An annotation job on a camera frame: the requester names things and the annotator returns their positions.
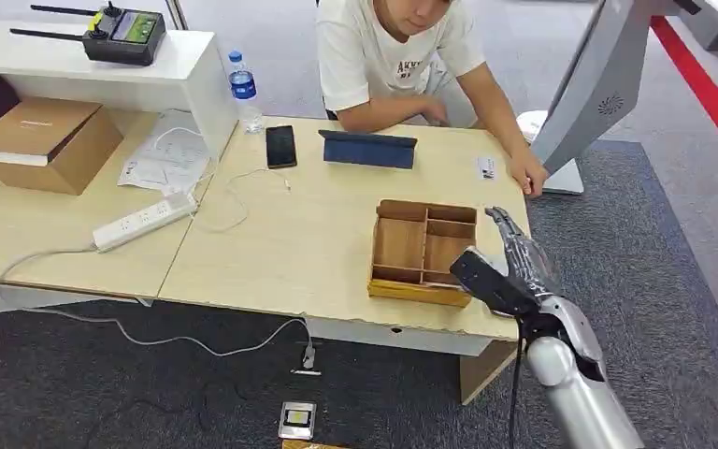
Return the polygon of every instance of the brown cardboard box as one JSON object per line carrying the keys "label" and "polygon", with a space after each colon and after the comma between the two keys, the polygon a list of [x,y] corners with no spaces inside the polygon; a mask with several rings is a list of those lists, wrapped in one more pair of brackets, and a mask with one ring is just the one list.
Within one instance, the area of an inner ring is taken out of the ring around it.
{"label": "brown cardboard box", "polygon": [[0,180],[80,195],[121,141],[99,104],[26,98],[0,119]]}
{"label": "brown cardboard box", "polygon": [[326,446],[315,442],[302,442],[300,440],[283,440],[282,449],[346,449],[336,446]]}

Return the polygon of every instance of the black cable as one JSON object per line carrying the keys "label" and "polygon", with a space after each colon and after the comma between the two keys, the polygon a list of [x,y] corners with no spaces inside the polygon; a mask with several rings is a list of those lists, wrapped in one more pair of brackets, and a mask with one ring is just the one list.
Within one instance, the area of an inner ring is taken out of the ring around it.
{"label": "black cable", "polygon": [[[296,355],[295,357],[291,356],[289,358],[284,358],[279,364],[277,364],[276,368],[272,370],[273,374],[269,376],[268,379],[262,381],[259,383],[261,385],[260,387],[252,386],[251,389],[254,391],[263,391],[265,390],[266,385],[276,382],[280,376],[284,374],[290,373],[291,366],[295,366],[296,361],[300,361],[300,355]],[[212,425],[209,422],[210,421],[210,410],[208,408],[208,390],[212,386],[216,386],[219,384],[230,384],[233,387],[233,392],[235,393],[236,397],[243,400],[243,401],[250,401],[257,399],[257,396],[253,395],[247,395],[244,389],[240,388],[240,385],[238,382],[236,382],[234,379],[232,379],[229,376],[223,376],[216,379],[210,379],[208,381],[205,381],[202,383],[202,385],[197,390],[197,397],[194,400],[194,403],[191,403],[186,406],[181,406],[174,409],[169,409],[167,407],[164,407],[161,404],[158,404],[156,402],[153,402],[152,400],[146,399],[146,398],[135,398],[123,405],[120,405],[116,409],[114,409],[111,412],[108,412],[106,414],[103,414],[97,422],[94,423],[92,427],[90,427],[89,431],[87,432],[86,439],[84,441],[83,449],[89,449],[90,444],[92,444],[92,439],[95,435],[97,435],[97,432],[107,423],[108,421],[114,419],[116,416],[118,416],[120,413],[127,412],[136,405],[146,405],[151,408],[153,408],[155,411],[160,412],[162,414],[183,414],[186,412],[195,412],[196,413],[196,423],[199,427],[199,430],[202,433],[210,432],[212,430]]]}
{"label": "black cable", "polygon": [[510,390],[510,415],[508,416],[508,442],[510,449],[516,444],[516,397],[519,393],[519,374],[522,371],[522,352],[524,346],[524,330],[522,320],[516,318],[519,327],[519,340],[516,343],[516,362],[513,366],[513,388]]}

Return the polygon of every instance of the white t-shirt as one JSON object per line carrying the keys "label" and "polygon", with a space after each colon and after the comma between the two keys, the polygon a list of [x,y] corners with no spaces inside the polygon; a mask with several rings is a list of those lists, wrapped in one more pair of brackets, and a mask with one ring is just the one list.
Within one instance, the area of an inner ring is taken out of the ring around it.
{"label": "white t-shirt", "polygon": [[321,88],[327,109],[344,110],[370,97],[421,94],[438,53],[456,77],[485,62],[474,21],[452,0],[433,27],[401,44],[383,29],[373,0],[321,0],[317,21]]}

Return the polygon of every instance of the gray carpet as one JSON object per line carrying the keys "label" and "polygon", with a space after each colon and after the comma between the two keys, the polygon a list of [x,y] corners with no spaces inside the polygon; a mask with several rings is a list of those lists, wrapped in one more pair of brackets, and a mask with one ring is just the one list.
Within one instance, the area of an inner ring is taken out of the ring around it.
{"label": "gray carpet", "polygon": [[[648,447],[718,448],[718,311],[648,159],[639,144],[606,141],[580,167],[586,195],[532,201],[533,233],[593,320]],[[223,350],[254,344],[282,321],[160,303],[71,309],[119,316],[143,339],[196,335]],[[0,448],[81,447],[88,435],[92,448],[276,448],[289,399],[321,407],[319,442],[507,447],[511,369],[461,407],[455,356],[322,341],[324,376],[300,379],[285,371],[303,339],[288,328],[262,352],[220,360],[182,342],[138,347],[113,326],[2,314]],[[542,392],[523,374],[518,447],[562,447]]]}

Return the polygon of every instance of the smartphone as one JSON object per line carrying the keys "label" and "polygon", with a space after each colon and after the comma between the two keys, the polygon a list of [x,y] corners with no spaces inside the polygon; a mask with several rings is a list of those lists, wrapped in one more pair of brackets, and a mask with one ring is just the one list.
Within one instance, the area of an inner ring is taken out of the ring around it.
{"label": "smartphone", "polygon": [[295,139],[292,126],[266,128],[268,168],[295,167]]}

